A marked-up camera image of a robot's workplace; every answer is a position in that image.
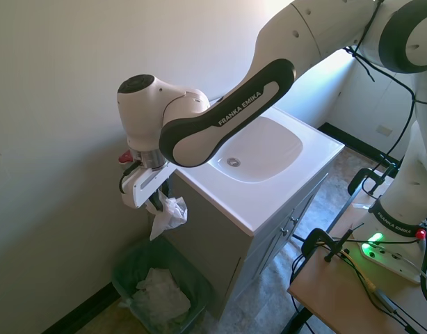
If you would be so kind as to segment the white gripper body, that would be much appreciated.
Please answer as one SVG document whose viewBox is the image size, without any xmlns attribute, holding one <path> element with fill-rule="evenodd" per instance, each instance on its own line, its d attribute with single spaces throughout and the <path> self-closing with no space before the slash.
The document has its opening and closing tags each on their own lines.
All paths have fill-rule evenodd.
<svg viewBox="0 0 427 334">
<path fill-rule="evenodd" d="M 130 208 L 138 209 L 175 170 L 176 165 L 164 165 L 159 170 L 136 168 L 122 182 L 123 203 Z"/>
</svg>

